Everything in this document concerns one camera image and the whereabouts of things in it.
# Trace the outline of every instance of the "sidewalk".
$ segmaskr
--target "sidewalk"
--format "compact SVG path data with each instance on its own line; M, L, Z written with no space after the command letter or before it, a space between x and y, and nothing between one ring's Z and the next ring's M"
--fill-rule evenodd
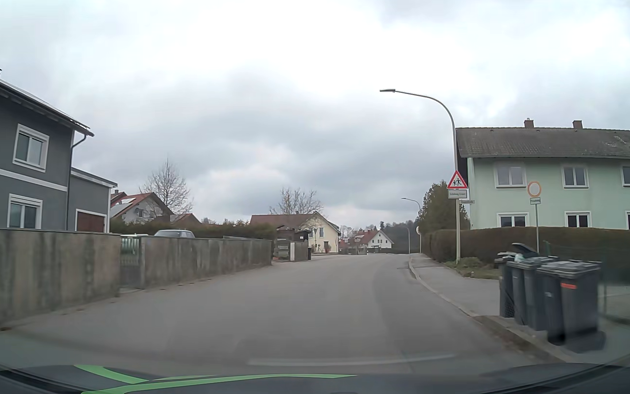
M563 346L546 341L546 332L537 332L527 326L514 323L514 319L498 316L500 305L499 283L489 279L463 278L455 271L434 262L424 255L412 255L410 268L429 290L461 309L468 316L493 329L503 338L526 342L531 348L543 352L548 359L576 363L614 363L630 355L630 286L608 285L606 297L599 291L600 312L608 318L600 318L599 329L606 333L604 349L576 354Z

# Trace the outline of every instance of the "road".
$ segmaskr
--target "road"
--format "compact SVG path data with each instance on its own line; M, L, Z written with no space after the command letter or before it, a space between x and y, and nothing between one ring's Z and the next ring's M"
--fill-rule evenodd
M318 256L136 291L0 332L10 367L478 374L532 361L426 290L407 255Z

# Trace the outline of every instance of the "cloud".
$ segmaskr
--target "cloud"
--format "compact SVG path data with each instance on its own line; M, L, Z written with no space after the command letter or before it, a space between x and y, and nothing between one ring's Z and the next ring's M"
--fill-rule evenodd
M630 129L630 1L0 0L2 78L88 124L74 164L134 192L166 157L198 217L282 186L337 224L416 216L457 126Z

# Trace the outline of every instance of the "children crossing sign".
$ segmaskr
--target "children crossing sign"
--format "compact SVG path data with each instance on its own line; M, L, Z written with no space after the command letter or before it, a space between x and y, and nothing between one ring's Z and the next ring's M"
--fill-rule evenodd
M447 189L468 189L468 184L463 180L463 177L459 174L459 171L455 171L451 177Z

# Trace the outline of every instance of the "wooden garage door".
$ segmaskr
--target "wooden garage door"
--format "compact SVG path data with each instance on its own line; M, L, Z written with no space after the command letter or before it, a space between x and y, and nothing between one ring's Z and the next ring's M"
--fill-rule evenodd
M77 212L77 231L94 231L97 233L104 232L105 217L92 215L85 212Z

